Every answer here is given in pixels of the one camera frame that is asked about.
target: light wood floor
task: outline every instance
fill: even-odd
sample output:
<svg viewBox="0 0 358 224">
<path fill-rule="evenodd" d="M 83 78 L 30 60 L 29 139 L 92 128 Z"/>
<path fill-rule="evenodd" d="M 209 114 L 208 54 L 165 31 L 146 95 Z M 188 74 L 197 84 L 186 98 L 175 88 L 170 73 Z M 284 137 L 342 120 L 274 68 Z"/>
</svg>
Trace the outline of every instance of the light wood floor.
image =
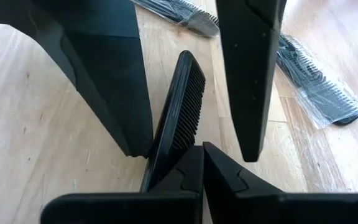
<svg viewBox="0 0 358 224">
<path fill-rule="evenodd" d="M 213 0 L 195 3 L 216 13 Z M 358 120 L 316 130 L 276 70 L 264 151 L 258 163 L 245 164 L 219 39 L 197 37 L 144 9 L 137 8 L 137 18 L 155 127 L 177 57 L 190 50 L 207 79 L 197 143 L 211 141 L 288 192 L 358 192 Z M 305 43 L 358 96 L 358 0 L 288 0 L 283 32 Z M 145 165 L 124 156 L 37 43 L 0 25 L 0 223 L 37 223 L 43 207 L 62 194 L 138 191 Z"/>
</svg>

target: wood grain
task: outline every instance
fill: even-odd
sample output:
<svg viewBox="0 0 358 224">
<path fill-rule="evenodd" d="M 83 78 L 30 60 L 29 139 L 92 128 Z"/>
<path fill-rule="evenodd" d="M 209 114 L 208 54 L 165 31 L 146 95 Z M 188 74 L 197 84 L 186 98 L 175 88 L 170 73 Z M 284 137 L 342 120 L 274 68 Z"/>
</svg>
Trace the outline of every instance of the wood grain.
<svg viewBox="0 0 358 224">
<path fill-rule="evenodd" d="M 216 14 L 212 0 L 194 0 Z M 317 130 L 276 69 L 264 151 L 241 159 L 219 37 L 204 39 L 137 7 L 154 127 L 179 53 L 207 79 L 197 143 L 211 141 L 287 192 L 358 192 L 358 120 Z M 358 97 L 358 1 L 288 0 L 283 32 L 329 65 Z M 70 192 L 133 192 L 146 160 L 125 157 L 66 76 L 32 39 L 0 25 L 0 223 L 37 223 Z M 205 223 L 211 223 L 206 212 Z"/>
</svg>

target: plastic wrapper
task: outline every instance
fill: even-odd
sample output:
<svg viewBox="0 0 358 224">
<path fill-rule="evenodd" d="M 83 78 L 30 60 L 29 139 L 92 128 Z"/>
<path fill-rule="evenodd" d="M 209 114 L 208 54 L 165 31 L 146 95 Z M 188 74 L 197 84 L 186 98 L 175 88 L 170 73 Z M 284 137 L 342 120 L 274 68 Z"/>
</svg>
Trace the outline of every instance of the plastic wrapper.
<svg viewBox="0 0 358 224">
<path fill-rule="evenodd" d="M 205 37 L 219 33 L 218 19 L 186 0 L 132 0 L 162 18 Z"/>
<path fill-rule="evenodd" d="M 281 35 L 277 64 L 295 87 L 294 95 L 313 125 L 345 125 L 358 118 L 358 99 L 337 74 L 294 38 Z"/>
</svg>

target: comb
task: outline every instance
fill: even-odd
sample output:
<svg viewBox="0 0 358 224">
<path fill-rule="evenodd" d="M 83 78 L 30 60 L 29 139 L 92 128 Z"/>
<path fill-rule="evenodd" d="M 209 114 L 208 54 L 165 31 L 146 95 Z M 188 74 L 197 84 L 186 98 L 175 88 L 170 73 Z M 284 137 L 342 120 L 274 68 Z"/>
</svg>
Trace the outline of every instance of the comb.
<svg viewBox="0 0 358 224">
<path fill-rule="evenodd" d="M 170 22 L 186 27 L 202 36 L 212 37 L 219 32 L 219 21 L 216 16 L 185 0 L 133 1 Z"/>
<path fill-rule="evenodd" d="M 183 51 L 165 100 L 141 192 L 151 190 L 194 145 L 204 88 L 200 66 L 189 51 Z"/>
<path fill-rule="evenodd" d="M 343 91 L 305 55 L 305 50 L 280 35 L 277 65 L 329 123 L 345 125 L 358 118 L 358 101 Z"/>
</svg>

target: wooden surface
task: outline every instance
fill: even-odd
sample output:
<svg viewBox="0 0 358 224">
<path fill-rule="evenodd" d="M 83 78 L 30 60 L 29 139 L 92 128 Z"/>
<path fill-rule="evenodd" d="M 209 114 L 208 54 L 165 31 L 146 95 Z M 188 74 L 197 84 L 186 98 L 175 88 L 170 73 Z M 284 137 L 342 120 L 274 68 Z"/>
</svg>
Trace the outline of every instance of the wooden surface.
<svg viewBox="0 0 358 224">
<path fill-rule="evenodd" d="M 196 4 L 215 12 L 212 0 Z M 211 141 L 289 192 L 358 192 L 358 120 L 316 130 L 276 70 L 264 151 L 241 161 L 219 39 L 206 40 L 137 8 L 154 127 L 177 57 L 190 50 L 207 84 L 196 141 Z M 329 64 L 358 96 L 358 0 L 288 0 L 283 32 Z M 37 223 L 70 192 L 139 189 L 146 160 L 125 157 L 85 101 L 33 40 L 0 25 L 0 223 Z"/>
</svg>

